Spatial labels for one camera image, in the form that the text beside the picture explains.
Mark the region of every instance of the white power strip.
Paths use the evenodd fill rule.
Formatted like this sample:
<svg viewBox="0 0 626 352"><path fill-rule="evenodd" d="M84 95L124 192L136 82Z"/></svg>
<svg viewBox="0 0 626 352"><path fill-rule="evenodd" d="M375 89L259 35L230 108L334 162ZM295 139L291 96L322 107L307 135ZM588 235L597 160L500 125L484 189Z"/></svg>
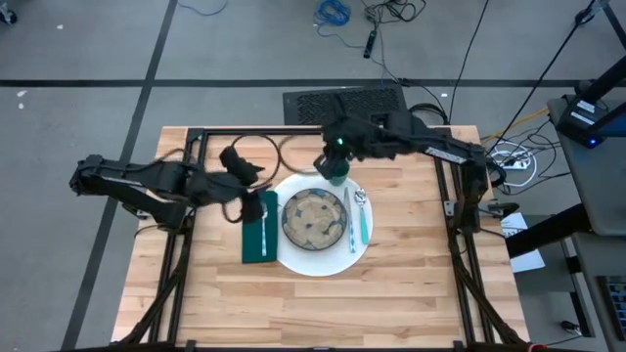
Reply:
<svg viewBox="0 0 626 352"><path fill-rule="evenodd" d="M504 162L496 161L505 170L526 170L530 166L530 160L516 160L512 165L505 165Z"/></svg>

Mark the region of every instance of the wooden table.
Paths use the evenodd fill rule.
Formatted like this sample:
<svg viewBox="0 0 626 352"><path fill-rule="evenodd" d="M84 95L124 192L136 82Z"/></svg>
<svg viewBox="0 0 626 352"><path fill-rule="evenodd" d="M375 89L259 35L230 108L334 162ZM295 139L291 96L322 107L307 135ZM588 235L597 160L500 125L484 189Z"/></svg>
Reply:
<svg viewBox="0 0 626 352"><path fill-rule="evenodd" d="M479 142L474 126L451 129L458 139ZM186 134L186 127L164 127L157 155L184 147ZM207 169L221 169L219 153L233 138L209 137ZM297 137L286 143L284 155L293 166L310 169L321 147L320 136ZM276 163L275 151L260 138L240 140L237 150L267 168L261 179ZM281 168L274 184L290 175ZM412 154L355 161L350 177L372 201L375 228L359 262L332 277L300 276L278 262L243 265L241 225L226 222L218 205L199 209L177 344L195 339L199 346L451 347L453 340L465 340L433 159ZM448 185L452 190L450 177ZM230 214L239 214L239 206L230 204ZM482 227L502 231L495 219L483 218ZM159 230L137 237L113 340L127 335L155 298L165 240ZM475 242L488 298L527 340L504 240L480 233ZM470 306L480 341L473 299ZM161 339L170 309L171 302Z"/></svg>

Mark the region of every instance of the black stand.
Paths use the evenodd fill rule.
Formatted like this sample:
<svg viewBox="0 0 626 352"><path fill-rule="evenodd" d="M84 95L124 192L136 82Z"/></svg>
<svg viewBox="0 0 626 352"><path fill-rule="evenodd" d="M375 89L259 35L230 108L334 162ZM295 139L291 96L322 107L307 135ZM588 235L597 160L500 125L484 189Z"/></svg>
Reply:
<svg viewBox="0 0 626 352"><path fill-rule="evenodd" d="M590 232L591 224L582 203L574 205L539 224L507 238L511 258L518 257L546 244L572 236L576 232Z"/></svg>

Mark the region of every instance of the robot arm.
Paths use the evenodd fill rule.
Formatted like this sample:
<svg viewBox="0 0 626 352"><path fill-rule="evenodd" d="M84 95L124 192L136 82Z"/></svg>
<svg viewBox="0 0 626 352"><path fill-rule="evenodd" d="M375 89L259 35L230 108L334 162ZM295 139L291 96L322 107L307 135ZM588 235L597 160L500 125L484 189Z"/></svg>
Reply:
<svg viewBox="0 0 626 352"><path fill-rule="evenodd" d="M79 196L115 198L135 216L149 213L165 230L181 231L188 207L224 204L235 198L243 200L244 221L260 218L257 191L247 190L263 168L246 162L232 148L224 150L220 159L226 172L206 172L192 163L162 159L145 165L128 164L92 154L78 161L69 186Z"/></svg>
<svg viewBox="0 0 626 352"><path fill-rule="evenodd" d="M411 133L383 128L368 118L348 116L336 97L336 115L340 118L322 127L325 146L314 162L315 168L326 179L335 176L336 169L345 160L367 157L395 159L398 154L421 153L460 166L462 194L455 205L455 224L478 231L478 203L489 189L485 150L472 143L459 141L429 129L406 111L393 118L413 119Z"/></svg>

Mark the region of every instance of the green cup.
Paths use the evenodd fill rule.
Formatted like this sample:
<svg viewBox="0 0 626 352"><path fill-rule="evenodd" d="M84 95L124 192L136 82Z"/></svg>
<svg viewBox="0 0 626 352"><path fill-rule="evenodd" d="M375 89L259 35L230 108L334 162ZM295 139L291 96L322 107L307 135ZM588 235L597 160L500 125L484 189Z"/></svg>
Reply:
<svg viewBox="0 0 626 352"><path fill-rule="evenodd" d="M348 173L350 172L350 164L344 160L335 170L335 175L333 178L329 180L331 185L333 186L341 186L345 179L348 178Z"/></svg>

